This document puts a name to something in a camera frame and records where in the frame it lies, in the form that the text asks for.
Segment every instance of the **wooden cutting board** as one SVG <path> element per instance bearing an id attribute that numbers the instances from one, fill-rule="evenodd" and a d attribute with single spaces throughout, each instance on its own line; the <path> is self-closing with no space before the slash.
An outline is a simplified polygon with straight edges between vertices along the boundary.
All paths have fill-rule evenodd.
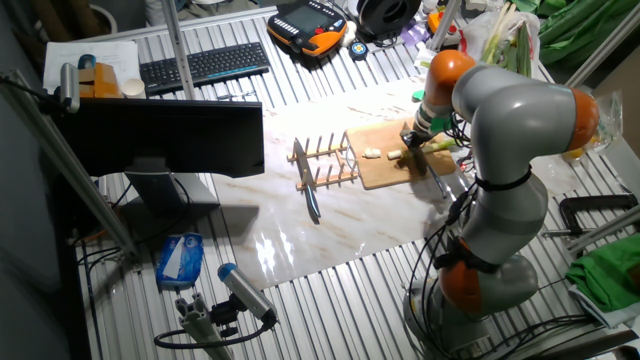
<path id="1" fill-rule="evenodd" d="M 429 177 L 428 172 L 427 176 L 418 174 L 413 159 L 387 159 L 389 151 L 407 149 L 400 138 L 400 131 L 405 122 L 409 125 L 409 128 L 413 126 L 413 118 L 406 118 L 352 128 L 346 131 L 351 149 L 358 160 L 358 172 L 360 173 L 362 185 L 366 190 L 405 182 L 415 182 Z M 442 140 L 444 140 L 444 137 L 438 135 L 429 143 Z M 380 149 L 382 156 L 379 159 L 363 158 L 362 154 L 367 148 Z M 425 155 L 425 158 L 438 175 L 451 174 L 457 168 L 448 150 Z"/>

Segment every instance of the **marble surface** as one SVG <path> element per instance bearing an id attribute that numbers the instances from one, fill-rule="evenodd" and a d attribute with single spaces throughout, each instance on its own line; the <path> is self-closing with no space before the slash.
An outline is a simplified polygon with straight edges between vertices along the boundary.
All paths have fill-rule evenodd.
<path id="1" fill-rule="evenodd" d="M 214 175 L 236 262 L 256 286 L 273 286 L 414 241 L 437 226 L 451 194 L 464 189 L 461 174 L 442 177 L 447 199 L 431 178 L 371 191 L 359 179 L 319 187 L 315 194 L 322 218 L 314 225 L 304 194 L 295 190 L 297 165 L 286 160 L 296 137 L 303 145 L 311 137 L 314 147 L 319 135 L 326 144 L 332 132 L 339 141 L 348 128 L 413 116 L 418 105 L 411 94 L 423 88 L 424 78 L 409 78 L 265 112 L 266 172 L 240 179 Z M 321 167 L 321 176 L 329 164 L 336 170 L 333 155 L 309 162 L 312 172 Z M 544 173 L 539 175 L 543 181 L 545 176 L 564 179 L 557 191 L 573 186 L 575 179 L 562 164 L 549 167 L 542 161 L 536 168 Z"/>

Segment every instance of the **knife rack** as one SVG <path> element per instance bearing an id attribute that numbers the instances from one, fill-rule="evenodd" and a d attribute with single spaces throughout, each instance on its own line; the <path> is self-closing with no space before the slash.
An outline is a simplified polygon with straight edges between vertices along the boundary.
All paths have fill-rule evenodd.
<path id="1" fill-rule="evenodd" d="M 330 155 L 334 153 L 336 158 L 338 159 L 338 165 L 340 166 L 340 170 L 337 174 L 331 174 L 333 170 L 333 164 L 329 165 L 329 170 L 327 171 L 326 176 L 320 177 L 320 167 L 316 169 L 315 177 L 311 177 L 311 174 L 307 174 L 306 172 L 302 175 L 302 181 L 296 184 L 296 189 L 298 191 L 302 191 L 307 184 L 313 184 L 315 187 L 323 186 L 323 185 L 331 185 L 336 184 L 343 181 L 350 181 L 358 178 L 358 172 L 350 169 L 346 160 L 342 157 L 340 152 L 347 151 L 347 135 L 345 133 L 342 134 L 342 139 L 340 140 L 340 144 L 333 144 L 334 133 L 331 133 L 331 137 L 329 137 L 329 144 L 326 147 L 322 146 L 322 135 L 318 137 L 318 144 L 316 145 L 315 151 L 311 149 L 309 151 L 309 142 L 310 139 L 307 138 L 307 141 L 304 146 L 304 153 L 306 158 L 320 157 L 322 155 Z M 287 161 L 294 162 L 297 161 L 298 158 L 296 156 L 295 151 L 293 151 L 292 155 L 287 156 Z M 354 160 L 353 167 L 356 168 L 358 166 L 358 160 Z"/>

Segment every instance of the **cup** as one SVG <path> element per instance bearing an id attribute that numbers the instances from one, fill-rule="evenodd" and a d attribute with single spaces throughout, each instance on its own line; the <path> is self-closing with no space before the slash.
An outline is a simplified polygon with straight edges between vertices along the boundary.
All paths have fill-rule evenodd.
<path id="1" fill-rule="evenodd" d="M 122 84 L 122 93 L 127 99 L 146 99 L 144 82 L 140 79 L 129 79 Z"/>

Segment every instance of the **robotic arm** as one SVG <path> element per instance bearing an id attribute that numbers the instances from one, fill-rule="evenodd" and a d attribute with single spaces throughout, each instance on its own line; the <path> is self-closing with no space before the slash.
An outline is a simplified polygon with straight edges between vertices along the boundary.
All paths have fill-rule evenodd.
<path id="1" fill-rule="evenodd" d="M 441 269 L 434 298 L 444 297 L 446 305 L 438 303 L 435 309 L 442 313 L 425 318 L 444 316 L 442 324 L 449 318 L 452 326 L 470 328 L 464 318 L 506 310 L 537 291 L 532 264 L 515 255 L 542 227 L 548 205 L 547 190 L 529 162 L 586 144 L 599 114 L 595 100 L 579 90 L 476 65 L 446 50 L 431 63 L 414 130 L 429 139 L 432 121 L 452 111 L 471 124 L 477 200 L 460 236 L 449 240 L 446 259 L 436 261 Z M 408 297 L 415 301 L 415 295 L 412 288 Z M 447 307 L 453 310 L 448 316 Z M 405 318 L 418 335 L 419 326 L 411 324 L 415 317 Z"/>

